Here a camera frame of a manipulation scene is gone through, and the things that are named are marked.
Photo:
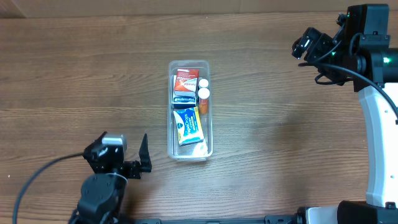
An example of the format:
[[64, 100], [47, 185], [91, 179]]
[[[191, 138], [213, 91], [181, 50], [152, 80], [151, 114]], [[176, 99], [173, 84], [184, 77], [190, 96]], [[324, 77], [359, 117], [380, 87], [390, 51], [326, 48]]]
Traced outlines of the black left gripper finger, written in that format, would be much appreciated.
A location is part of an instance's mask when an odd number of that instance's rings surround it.
[[141, 161], [141, 172], [150, 173], [152, 171], [152, 162], [149, 154], [149, 145], [147, 134], [144, 135], [139, 149], [139, 157]]
[[101, 144], [102, 139], [107, 135], [107, 131], [104, 131], [97, 139], [93, 141], [94, 144]]

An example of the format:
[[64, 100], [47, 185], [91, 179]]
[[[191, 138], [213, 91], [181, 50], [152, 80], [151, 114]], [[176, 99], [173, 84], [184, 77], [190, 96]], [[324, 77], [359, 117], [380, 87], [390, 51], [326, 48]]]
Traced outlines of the clear plastic container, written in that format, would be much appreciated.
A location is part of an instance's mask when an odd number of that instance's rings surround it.
[[[177, 127], [173, 111], [184, 110], [175, 109], [171, 104], [173, 76], [177, 74], [179, 68], [192, 68], [199, 70], [198, 82], [201, 78], [209, 81], [209, 105], [207, 114], [200, 114], [201, 126], [203, 129], [204, 140], [196, 143], [180, 146], [178, 144]], [[198, 90], [197, 84], [197, 105], [198, 108]], [[167, 137], [168, 137], [168, 154], [173, 159], [186, 161], [204, 161], [213, 153], [213, 115], [212, 115], [212, 89], [210, 66], [206, 60], [175, 60], [169, 63], [169, 83], [168, 83], [168, 115], [167, 115]]]

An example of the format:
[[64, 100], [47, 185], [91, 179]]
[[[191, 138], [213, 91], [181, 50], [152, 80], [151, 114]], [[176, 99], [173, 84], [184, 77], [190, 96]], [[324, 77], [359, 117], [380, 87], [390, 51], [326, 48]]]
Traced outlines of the blue yellow VapoDrops box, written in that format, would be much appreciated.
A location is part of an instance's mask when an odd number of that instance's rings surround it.
[[204, 140], [200, 114], [197, 107], [173, 111], [180, 146]]

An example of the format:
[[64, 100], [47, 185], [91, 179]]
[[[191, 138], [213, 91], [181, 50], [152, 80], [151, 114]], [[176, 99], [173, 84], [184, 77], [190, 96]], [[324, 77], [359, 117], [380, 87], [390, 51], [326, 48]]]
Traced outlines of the white blue Hansaplast box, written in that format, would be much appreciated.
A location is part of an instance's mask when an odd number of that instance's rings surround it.
[[177, 95], [174, 92], [174, 86], [176, 82], [176, 75], [173, 76], [173, 84], [172, 84], [172, 97], [171, 104], [175, 109], [187, 109], [193, 108], [197, 105], [197, 93], [194, 92], [190, 95]]

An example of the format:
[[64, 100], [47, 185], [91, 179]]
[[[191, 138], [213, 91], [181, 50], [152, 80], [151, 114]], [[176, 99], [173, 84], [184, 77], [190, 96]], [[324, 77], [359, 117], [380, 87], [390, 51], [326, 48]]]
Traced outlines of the orange effervescent tablet tube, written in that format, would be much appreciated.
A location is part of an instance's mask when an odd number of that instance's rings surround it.
[[201, 114], [207, 114], [209, 105], [210, 91], [207, 88], [198, 90], [198, 107]]

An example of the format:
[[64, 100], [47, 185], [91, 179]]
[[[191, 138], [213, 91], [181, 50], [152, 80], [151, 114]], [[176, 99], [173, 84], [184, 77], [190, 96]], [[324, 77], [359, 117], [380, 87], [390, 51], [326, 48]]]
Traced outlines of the red Panadol box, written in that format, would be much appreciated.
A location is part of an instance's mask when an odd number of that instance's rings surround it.
[[177, 70], [174, 93], [177, 96], [196, 96], [199, 70], [179, 68]]

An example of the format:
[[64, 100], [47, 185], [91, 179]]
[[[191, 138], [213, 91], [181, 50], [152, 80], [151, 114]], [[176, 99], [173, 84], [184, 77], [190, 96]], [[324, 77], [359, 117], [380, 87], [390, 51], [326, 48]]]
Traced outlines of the dark Woods syrup bottle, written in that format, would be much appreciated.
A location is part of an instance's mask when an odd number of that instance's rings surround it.
[[198, 82], [198, 87], [199, 88], [208, 88], [209, 87], [209, 81], [205, 78], [201, 78]]

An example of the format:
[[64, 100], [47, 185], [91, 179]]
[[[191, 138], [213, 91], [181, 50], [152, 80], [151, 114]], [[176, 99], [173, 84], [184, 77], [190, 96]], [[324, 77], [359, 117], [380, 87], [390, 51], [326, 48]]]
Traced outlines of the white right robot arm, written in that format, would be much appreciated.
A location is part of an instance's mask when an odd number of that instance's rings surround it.
[[363, 201], [302, 207], [283, 223], [397, 222], [397, 49], [387, 33], [389, 6], [350, 6], [329, 36], [310, 27], [292, 46], [303, 67], [315, 67], [319, 85], [352, 82], [366, 125], [369, 175]]

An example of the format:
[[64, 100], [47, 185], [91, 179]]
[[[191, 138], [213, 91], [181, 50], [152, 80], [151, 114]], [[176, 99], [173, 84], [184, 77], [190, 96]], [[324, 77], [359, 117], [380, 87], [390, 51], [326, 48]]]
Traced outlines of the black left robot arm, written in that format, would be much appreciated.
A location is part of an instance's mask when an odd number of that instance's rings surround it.
[[81, 186], [81, 197], [69, 223], [120, 223], [120, 208], [129, 179], [150, 173], [152, 163], [145, 134], [139, 161], [126, 161], [127, 141], [122, 134], [104, 132], [83, 151], [94, 174]]

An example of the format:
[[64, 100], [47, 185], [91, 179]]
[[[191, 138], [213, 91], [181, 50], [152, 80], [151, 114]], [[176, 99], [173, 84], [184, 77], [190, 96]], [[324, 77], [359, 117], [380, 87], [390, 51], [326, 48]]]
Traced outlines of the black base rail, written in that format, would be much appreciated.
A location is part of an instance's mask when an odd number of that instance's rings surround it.
[[266, 215], [263, 218], [221, 218], [161, 220], [159, 218], [132, 219], [121, 217], [120, 224], [306, 224], [304, 215]]

